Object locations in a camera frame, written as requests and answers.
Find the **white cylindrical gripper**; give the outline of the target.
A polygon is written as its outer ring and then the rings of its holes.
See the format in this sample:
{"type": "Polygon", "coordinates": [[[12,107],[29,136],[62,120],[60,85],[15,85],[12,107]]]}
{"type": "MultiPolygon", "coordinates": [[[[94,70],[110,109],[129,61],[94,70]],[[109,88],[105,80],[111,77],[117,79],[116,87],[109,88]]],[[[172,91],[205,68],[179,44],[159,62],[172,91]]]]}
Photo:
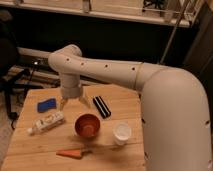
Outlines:
{"type": "MultiPolygon", "coordinates": [[[[59,110],[63,110],[64,106],[70,98],[78,98],[81,95],[81,84],[74,86],[61,86],[62,99],[60,100],[59,110]]],[[[80,96],[79,101],[87,107],[90,107],[89,100],[86,96],[80,96]]]]}

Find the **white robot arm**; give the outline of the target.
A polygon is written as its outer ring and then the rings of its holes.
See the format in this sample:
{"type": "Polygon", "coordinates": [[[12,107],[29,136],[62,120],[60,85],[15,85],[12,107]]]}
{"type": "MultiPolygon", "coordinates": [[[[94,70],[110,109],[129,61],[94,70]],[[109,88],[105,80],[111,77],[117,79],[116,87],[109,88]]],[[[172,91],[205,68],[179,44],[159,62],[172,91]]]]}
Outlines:
{"type": "Polygon", "coordinates": [[[206,91],[190,72],[133,61],[85,58],[74,44],[52,52],[61,96],[82,94],[81,75],[141,94],[147,171],[213,171],[211,119],[206,91]]]}

